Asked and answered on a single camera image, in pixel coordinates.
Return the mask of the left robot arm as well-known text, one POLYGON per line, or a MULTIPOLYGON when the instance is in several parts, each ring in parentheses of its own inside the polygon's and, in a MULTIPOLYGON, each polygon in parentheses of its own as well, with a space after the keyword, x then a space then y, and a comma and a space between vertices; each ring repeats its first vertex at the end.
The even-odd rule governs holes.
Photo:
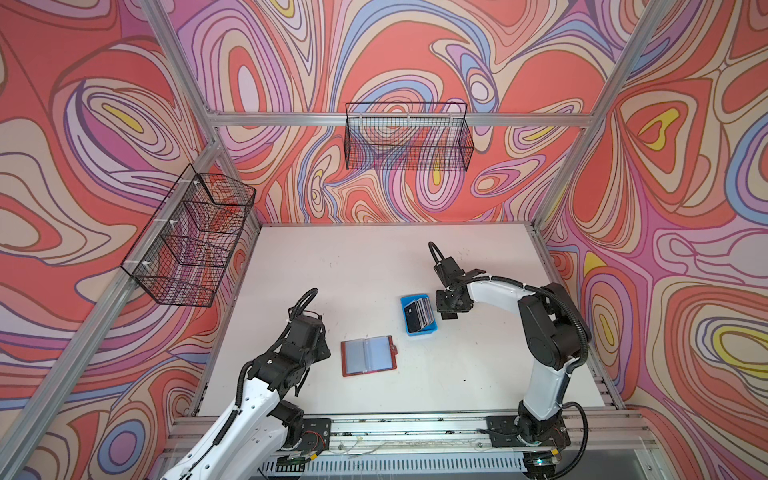
POLYGON ((298 394, 311 367, 331 356, 322 316, 307 310, 317 294, 309 289, 288 309, 277 340, 242 365, 225 412, 164 479, 249 479, 274 453, 301 442, 303 410, 285 396, 298 394))

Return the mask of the red leather card holder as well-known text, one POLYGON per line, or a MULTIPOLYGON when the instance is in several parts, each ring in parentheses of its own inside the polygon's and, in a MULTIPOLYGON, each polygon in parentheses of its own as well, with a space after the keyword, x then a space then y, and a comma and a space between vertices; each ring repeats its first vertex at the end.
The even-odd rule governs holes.
POLYGON ((341 343, 342 376, 353 377, 397 369, 398 350, 391 335, 341 343))

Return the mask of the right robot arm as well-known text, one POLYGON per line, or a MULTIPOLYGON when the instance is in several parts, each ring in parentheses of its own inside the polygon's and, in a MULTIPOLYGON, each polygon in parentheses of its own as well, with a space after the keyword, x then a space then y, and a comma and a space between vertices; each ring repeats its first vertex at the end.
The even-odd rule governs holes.
POLYGON ((488 304, 521 320, 526 346, 534 358, 529 386, 511 427, 491 430, 493 439, 513 438, 538 446, 560 427, 564 396, 573 372, 588 359, 592 334, 568 292, 559 283, 536 287, 484 270, 462 269, 430 241, 434 271, 442 284, 436 291, 441 318, 453 320, 477 303, 488 304))

